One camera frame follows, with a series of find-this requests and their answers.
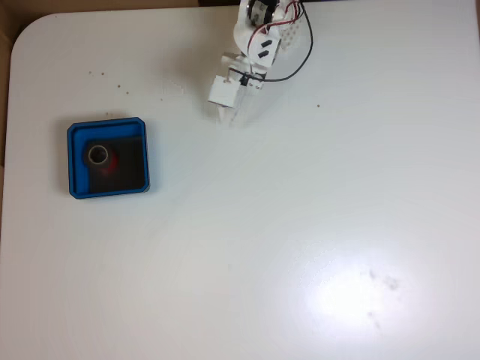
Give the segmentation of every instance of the red wire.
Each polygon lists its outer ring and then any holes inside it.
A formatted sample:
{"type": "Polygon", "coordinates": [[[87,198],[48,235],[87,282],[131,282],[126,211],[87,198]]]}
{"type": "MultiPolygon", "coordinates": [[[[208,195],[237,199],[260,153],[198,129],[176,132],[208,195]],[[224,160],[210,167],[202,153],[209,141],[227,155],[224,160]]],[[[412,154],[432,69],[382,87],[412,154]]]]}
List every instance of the red wire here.
{"type": "Polygon", "coordinates": [[[260,30],[263,30],[264,28],[267,28],[267,32],[269,30],[269,28],[271,28],[272,26],[281,26],[281,25],[288,25],[288,24],[293,24],[296,20],[299,19],[299,12],[298,12],[298,1],[296,0],[293,0],[291,2],[289,2],[289,4],[286,6],[285,8],[285,14],[288,13],[288,8],[290,7],[290,5],[293,5],[293,8],[295,10],[295,15],[293,17],[292,20],[285,20],[285,21],[278,21],[278,22],[272,22],[270,24],[263,24],[261,25],[260,27],[258,27],[252,34],[252,36],[250,36],[250,40],[248,41],[248,45],[247,45],[247,56],[249,55],[249,51],[250,51],[250,45],[252,44],[252,40],[254,39],[255,35],[257,35],[257,33],[260,31],[260,30]]]}

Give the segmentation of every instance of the blue tray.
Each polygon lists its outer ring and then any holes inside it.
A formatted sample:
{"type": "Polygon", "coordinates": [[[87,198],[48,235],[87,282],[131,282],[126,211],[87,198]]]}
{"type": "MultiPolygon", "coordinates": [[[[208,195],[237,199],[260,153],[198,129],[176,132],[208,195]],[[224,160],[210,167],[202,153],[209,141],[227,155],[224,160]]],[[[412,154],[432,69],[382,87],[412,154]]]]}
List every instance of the blue tray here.
{"type": "Polygon", "coordinates": [[[150,188],[149,162],[147,156],[146,126],[140,118],[120,118],[106,121],[90,121],[72,124],[67,131],[68,178],[70,194],[76,199],[106,197],[112,195],[142,193],[150,188]],[[144,183],[136,188],[104,192],[91,192],[92,171],[86,165],[85,152],[91,142],[114,141],[141,138],[142,160],[145,172],[144,183]]]}

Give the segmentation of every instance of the white tabletop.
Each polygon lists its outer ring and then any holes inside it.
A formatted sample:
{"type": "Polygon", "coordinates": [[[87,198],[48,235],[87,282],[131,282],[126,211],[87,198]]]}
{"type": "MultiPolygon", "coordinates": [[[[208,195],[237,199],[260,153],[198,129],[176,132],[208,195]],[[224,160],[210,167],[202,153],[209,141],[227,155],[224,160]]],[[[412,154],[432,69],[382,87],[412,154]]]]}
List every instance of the white tabletop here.
{"type": "Polygon", "coordinates": [[[240,128],[206,102],[236,7],[57,14],[22,33],[0,359],[480,357],[475,2],[306,7],[311,60],[240,128]],[[128,116],[147,124],[151,190],[74,199],[67,128],[128,116]]]}

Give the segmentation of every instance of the cable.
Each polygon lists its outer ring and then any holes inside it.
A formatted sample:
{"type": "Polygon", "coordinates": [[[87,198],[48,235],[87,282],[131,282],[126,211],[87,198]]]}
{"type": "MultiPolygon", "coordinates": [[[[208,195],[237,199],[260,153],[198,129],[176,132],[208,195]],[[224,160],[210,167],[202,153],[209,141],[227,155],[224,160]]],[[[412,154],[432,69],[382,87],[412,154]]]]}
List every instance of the cable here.
{"type": "Polygon", "coordinates": [[[265,30],[265,33],[268,34],[268,32],[270,31],[270,28],[272,26],[293,24],[293,23],[295,23],[295,21],[297,21],[299,19],[299,15],[298,15],[298,11],[297,11],[297,4],[298,4],[298,1],[293,0],[286,6],[286,9],[285,9],[286,14],[288,14],[288,9],[289,9],[290,5],[293,5],[293,11],[294,11],[293,19],[291,19],[291,20],[281,20],[281,21],[277,21],[277,22],[270,22],[269,24],[263,24],[263,25],[261,25],[261,26],[259,26],[258,28],[255,29],[253,34],[250,36],[250,40],[248,40],[247,57],[250,55],[250,45],[252,44],[252,40],[255,38],[255,36],[259,32],[261,32],[262,30],[265,30]]]}
{"type": "Polygon", "coordinates": [[[298,18],[305,15],[305,19],[307,20],[308,30],[310,31],[310,49],[308,49],[307,56],[305,56],[304,60],[300,64],[300,66],[297,67],[297,70],[293,71],[289,76],[281,77],[279,79],[263,79],[262,77],[255,77],[253,75],[250,75],[249,73],[245,73],[245,72],[237,70],[237,69],[230,68],[230,70],[233,71],[234,73],[243,75],[243,76],[247,77],[248,79],[252,79],[252,80],[256,80],[256,81],[260,81],[260,82],[264,82],[264,83],[279,83],[280,81],[286,81],[288,79],[293,78],[303,68],[303,65],[305,65],[308,58],[310,58],[310,54],[312,53],[312,49],[314,48],[314,31],[312,30],[312,25],[310,24],[310,19],[308,18],[308,14],[307,14],[307,11],[305,10],[305,6],[303,5],[303,1],[302,0],[299,1],[299,4],[300,4],[301,10],[302,10],[302,14],[298,18]]]}
{"type": "Polygon", "coordinates": [[[300,20],[304,16],[305,12],[299,6],[298,6],[298,12],[300,14],[298,15],[297,20],[300,20]]]}

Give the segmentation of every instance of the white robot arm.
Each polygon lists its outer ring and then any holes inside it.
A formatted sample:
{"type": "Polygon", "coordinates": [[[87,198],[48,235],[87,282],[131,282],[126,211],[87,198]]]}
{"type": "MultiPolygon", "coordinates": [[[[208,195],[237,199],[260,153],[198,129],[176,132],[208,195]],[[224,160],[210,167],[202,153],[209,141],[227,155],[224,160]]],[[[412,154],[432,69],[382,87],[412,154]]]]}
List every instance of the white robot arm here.
{"type": "Polygon", "coordinates": [[[231,122],[244,98],[256,95],[263,83],[288,80],[307,61],[313,47],[313,35],[302,0],[241,0],[233,37],[241,54],[224,53],[223,76],[217,75],[208,101],[218,105],[220,120],[231,122]],[[286,51],[298,36],[299,22],[307,20],[310,49],[300,67],[282,79],[266,79],[280,50],[286,51]]]}

